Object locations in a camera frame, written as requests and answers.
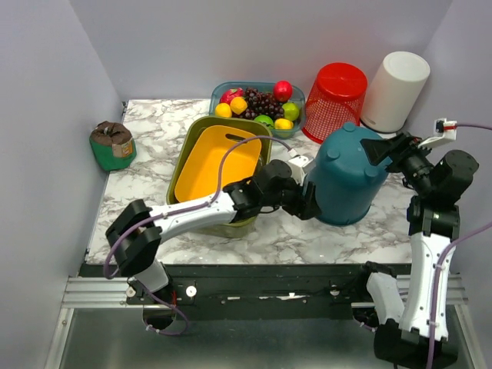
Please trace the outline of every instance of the marble countertop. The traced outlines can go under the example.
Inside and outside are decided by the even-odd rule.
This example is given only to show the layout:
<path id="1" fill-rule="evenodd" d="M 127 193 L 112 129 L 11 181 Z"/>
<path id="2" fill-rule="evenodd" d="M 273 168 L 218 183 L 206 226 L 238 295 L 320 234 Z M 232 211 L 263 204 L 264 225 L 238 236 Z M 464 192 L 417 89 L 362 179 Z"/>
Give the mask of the marble countertop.
<path id="1" fill-rule="evenodd" d="M 188 127 L 207 115 L 210 100 L 132 100 L 125 125 L 134 135 L 137 157 L 108 176 L 104 197 L 89 243 L 86 262 L 102 264 L 109 246 L 105 230 L 127 204 L 143 198 L 149 206 L 164 204 L 169 181 Z M 299 154 L 315 156 L 316 144 L 298 132 L 289 140 Z M 272 158 L 288 159 L 274 143 Z M 261 214 L 255 230 L 241 239 L 186 233 L 158 250 L 167 264 L 309 264 L 410 263 L 406 208 L 412 191 L 390 175 L 364 219 L 334 227 L 316 219 L 300 221 L 282 210 Z"/>

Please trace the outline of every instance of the plastic container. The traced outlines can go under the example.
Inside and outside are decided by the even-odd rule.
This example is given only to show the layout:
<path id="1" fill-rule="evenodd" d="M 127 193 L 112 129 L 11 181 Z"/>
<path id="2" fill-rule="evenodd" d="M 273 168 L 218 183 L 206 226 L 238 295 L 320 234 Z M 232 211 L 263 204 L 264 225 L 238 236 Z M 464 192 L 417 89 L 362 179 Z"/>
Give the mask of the plastic container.
<path id="1" fill-rule="evenodd" d="M 392 52 L 384 58 L 367 90 L 361 121 L 378 132 L 399 131 L 431 73 L 421 56 Z"/>
<path id="2" fill-rule="evenodd" d="M 243 131 L 248 131 L 255 136 L 271 136 L 270 130 L 262 125 L 262 123 L 258 123 L 257 121 L 249 121 L 246 119 L 236 118 L 220 118 L 215 116 L 199 118 L 188 129 L 188 133 L 186 134 L 186 138 L 184 139 L 183 146 L 181 148 L 181 152 L 175 166 L 175 171 L 173 172 L 171 183 L 169 184 L 168 193 L 166 194 L 166 201 L 168 204 L 179 203 L 178 199 L 175 196 L 175 188 L 181 171 L 183 170 L 183 167 L 188 160 L 191 150 L 193 149 L 194 144 L 196 143 L 200 135 L 204 132 L 206 128 L 214 125 L 227 125 L 229 127 L 241 129 Z M 258 171 L 263 165 L 267 164 L 270 161 L 271 140 L 262 139 L 260 141 L 261 151 L 256 171 Z M 254 230 L 255 220 L 256 217 L 253 217 L 244 221 L 239 221 L 237 223 L 220 224 L 213 227 L 202 228 L 197 230 L 196 232 L 227 238 L 241 238 Z"/>
<path id="3" fill-rule="evenodd" d="M 254 137 L 248 131 L 212 125 L 206 128 L 191 150 L 178 178 L 175 196 L 180 202 L 203 198 L 217 190 L 218 167 L 225 153 L 239 141 Z M 260 157 L 260 140 L 234 149 L 224 163 L 222 187 L 251 177 Z"/>
<path id="4" fill-rule="evenodd" d="M 367 79 L 359 68 L 346 63 L 325 65 L 307 98 L 304 134 L 320 144 L 347 121 L 359 125 L 366 90 Z"/>
<path id="5" fill-rule="evenodd" d="M 370 129 L 353 123 L 333 132 L 316 155 L 316 167 L 307 175 L 316 188 L 316 201 L 322 214 L 317 218 L 332 225 L 348 225 L 361 220 L 387 177 L 386 158 L 378 166 L 369 163 L 362 138 L 379 140 Z"/>
<path id="6" fill-rule="evenodd" d="M 221 100 L 224 92 L 231 88 L 242 88 L 246 89 L 248 87 L 257 88 L 259 92 L 272 92 L 274 89 L 274 82 L 247 82 L 247 81 L 233 81 L 233 82 L 225 82 L 222 85 L 217 86 L 212 92 L 211 100 L 210 100 L 210 109 L 208 111 L 209 115 L 215 114 L 215 107 Z M 292 129 L 272 129 L 271 133 L 274 134 L 275 137 L 278 138 L 291 138 L 296 132 L 304 127 L 304 122 L 306 120 L 304 113 L 304 106 L 306 104 L 306 98 L 304 96 L 303 91 L 301 91 L 298 87 L 292 86 L 292 96 L 289 101 L 294 102 L 300 110 L 299 118 L 294 122 L 294 127 Z"/>

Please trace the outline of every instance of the red plastic basket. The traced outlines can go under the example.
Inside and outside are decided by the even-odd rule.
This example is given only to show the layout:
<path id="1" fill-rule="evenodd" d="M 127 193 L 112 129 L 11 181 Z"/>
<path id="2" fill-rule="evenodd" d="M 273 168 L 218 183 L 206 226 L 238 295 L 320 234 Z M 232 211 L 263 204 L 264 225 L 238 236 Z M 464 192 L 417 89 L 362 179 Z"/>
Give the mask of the red plastic basket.
<path id="1" fill-rule="evenodd" d="M 320 144 L 347 121 L 359 125 L 366 90 L 367 78 L 359 68 L 346 63 L 325 65 L 306 101 L 304 134 Z"/>

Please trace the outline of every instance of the orange tray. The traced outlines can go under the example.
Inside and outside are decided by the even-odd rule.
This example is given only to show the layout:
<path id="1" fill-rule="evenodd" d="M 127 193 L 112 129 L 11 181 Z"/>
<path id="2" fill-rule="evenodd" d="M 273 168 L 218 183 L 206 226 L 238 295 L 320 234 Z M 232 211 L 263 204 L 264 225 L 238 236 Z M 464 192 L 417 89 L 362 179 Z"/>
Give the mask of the orange tray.
<path id="1" fill-rule="evenodd" d="M 214 125 L 206 128 L 193 149 L 175 187 L 179 202 L 203 198 L 217 189 L 218 167 L 229 148 L 245 138 L 254 137 L 241 129 Z M 225 160 L 222 187 L 251 177 L 260 158 L 261 140 L 249 141 L 234 149 Z"/>

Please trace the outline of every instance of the white cylinder container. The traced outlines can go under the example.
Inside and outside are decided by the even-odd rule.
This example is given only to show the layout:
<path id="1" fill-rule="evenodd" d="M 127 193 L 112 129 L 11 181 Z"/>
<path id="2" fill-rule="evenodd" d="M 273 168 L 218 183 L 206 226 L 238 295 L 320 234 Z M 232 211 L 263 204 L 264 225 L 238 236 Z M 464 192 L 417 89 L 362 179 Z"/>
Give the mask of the white cylinder container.
<path id="1" fill-rule="evenodd" d="M 383 133 L 401 129 L 430 73 L 429 64 L 419 55 L 386 55 L 367 89 L 362 123 Z"/>

